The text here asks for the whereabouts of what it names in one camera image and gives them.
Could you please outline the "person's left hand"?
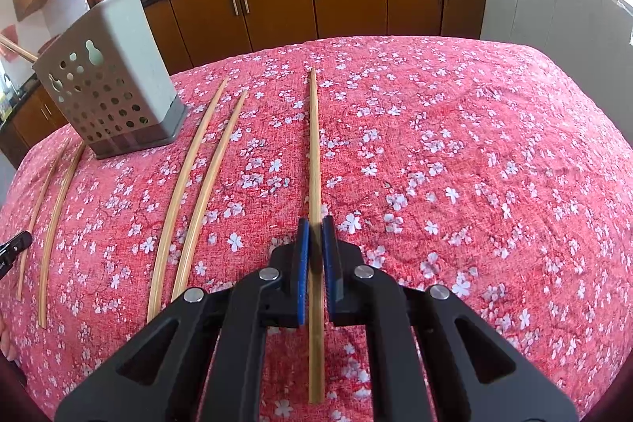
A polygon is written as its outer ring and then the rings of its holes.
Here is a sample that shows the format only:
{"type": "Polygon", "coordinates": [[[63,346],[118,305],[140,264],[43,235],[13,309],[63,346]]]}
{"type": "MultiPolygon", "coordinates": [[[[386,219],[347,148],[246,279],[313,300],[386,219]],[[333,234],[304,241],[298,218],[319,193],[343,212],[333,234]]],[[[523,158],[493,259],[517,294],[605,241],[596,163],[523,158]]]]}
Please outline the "person's left hand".
{"type": "Polygon", "coordinates": [[[0,334],[1,342],[0,349],[6,360],[14,361],[17,357],[17,349],[12,342],[11,334],[9,334],[9,326],[4,321],[3,316],[0,316],[0,334]]]}

